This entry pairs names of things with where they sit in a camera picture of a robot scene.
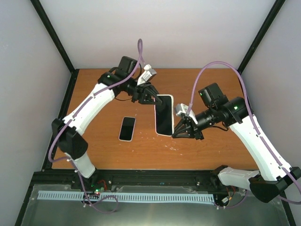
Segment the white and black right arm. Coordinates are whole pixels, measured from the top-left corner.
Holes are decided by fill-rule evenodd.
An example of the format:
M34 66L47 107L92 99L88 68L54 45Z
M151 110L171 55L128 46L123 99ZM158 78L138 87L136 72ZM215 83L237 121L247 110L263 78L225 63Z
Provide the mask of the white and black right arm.
M243 188L261 202L268 203L301 177L300 168L292 167L281 157L260 128L255 115L248 113L242 97L228 100L217 83L198 93L208 109L194 114L187 105L178 104L175 112L181 120L172 137L202 140L203 130L222 123L241 140L259 168L249 171L222 165L212 172L216 177L215 186Z

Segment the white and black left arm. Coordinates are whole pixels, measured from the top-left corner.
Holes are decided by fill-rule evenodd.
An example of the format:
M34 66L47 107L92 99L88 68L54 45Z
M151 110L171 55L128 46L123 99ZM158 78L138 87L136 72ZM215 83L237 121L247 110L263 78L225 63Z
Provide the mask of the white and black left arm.
M54 136L51 149L58 146L70 161L77 173L82 176L81 183L86 189L94 189L98 178L93 175L96 168L88 154L88 143L83 134L98 113L121 92L126 92L132 102L142 105L162 105L163 100L151 79L157 74L149 64L138 78L133 74L140 66L133 58L123 56L117 67L100 76L96 85L84 101L63 119L54 119L51 126Z

